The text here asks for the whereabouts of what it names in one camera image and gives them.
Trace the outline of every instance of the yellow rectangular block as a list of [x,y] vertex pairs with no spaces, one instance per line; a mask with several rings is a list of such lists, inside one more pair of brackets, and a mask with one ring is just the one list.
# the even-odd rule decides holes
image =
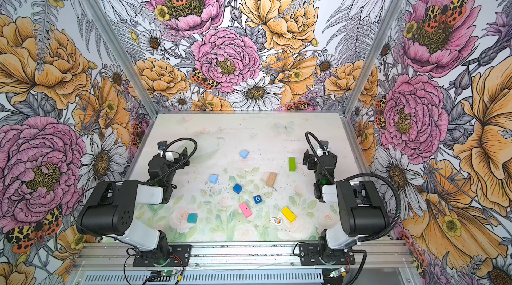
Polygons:
[[281,213],[285,215],[286,219],[288,219],[290,223],[297,218],[297,216],[295,216],[295,214],[293,214],[286,206],[281,210]]

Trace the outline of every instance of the green block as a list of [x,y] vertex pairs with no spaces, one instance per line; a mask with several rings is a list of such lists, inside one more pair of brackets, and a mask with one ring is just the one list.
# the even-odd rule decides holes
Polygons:
[[297,168],[297,166],[295,165],[295,157],[290,157],[288,159],[288,168],[290,172],[295,172],[295,169]]

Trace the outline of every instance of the pink block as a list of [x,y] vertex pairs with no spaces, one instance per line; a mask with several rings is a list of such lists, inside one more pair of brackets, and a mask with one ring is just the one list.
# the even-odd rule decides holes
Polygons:
[[249,206],[247,206],[247,203],[241,203],[240,209],[242,210],[242,213],[244,213],[245,218],[248,218],[249,216],[251,216],[253,214],[251,212],[251,210],[249,209]]

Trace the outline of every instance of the blue cube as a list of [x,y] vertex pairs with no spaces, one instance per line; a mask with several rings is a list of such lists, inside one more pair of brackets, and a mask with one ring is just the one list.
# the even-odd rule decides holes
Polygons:
[[187,217],[187,223],[190,223],[190,224],[197,223],[197,214],[196,213],[189,213],[189,217]]
[[218,180],[219,180],[219,176],[218,175],[215,175],[215,174],[210,175],[210,183],[217,184]]
[[249,152],[246,151],[245,149],[240,152],[240,157],[242,158],[242,160],[247,159],[247,156],[249,156]]
[[242,186],[240,186],[238,184],[234,184],[233,190],[235,193],[240,194],[240,192],[242,191]]

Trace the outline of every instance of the metal post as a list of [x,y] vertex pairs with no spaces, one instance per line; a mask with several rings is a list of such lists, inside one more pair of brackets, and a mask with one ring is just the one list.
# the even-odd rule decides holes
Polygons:
[[362,93],[362,89],[364,88],[368,77],[370,77],[370,73],[372,72],[372,68],[375,64],[379,51],[381,51],[381,48],[386,41],[387,33],[391,29],[391,26],[396,23],[396,15],[404,1],[405,0],[391,0],[389,7],[382,15],[381,24],[379,25],[377,33],[373,38],[373,42],[370,45],[370,49],[366,54],[365,60],[362,64],[361,73],[359,73],[359,77],[355,81],[354,88],[350,93],[349,101],[345,105],[345,110],[343,112],[345,117],[350,116],[350,113],[355,107],[355,103],[359,100],[359,96]]
[[121,41],[117,37],[114,28],[110,24],[108,17],[105,14],[103,8],[101,8],[100,3],[101,0],[80,0],[83,5],[85,5],[86,9],[91,14],[91,18],[93,19],[96,26],[98,26],[99,31],[102,36],[111,46],[111,49],[119,61],[121,68],[128,75],[128,78],[131,81],[134,89],[137,91],[137,94],[140,97],[141,102],[144,104],[144,107],[147,109],[150,119],[155,119],[158,112],[155,108],[155,104],[151,100],[150,95],[147,93],[144,85],[142,84],[139,75],[135,72],[135,68],[130,61],[126,51],[124,50]]

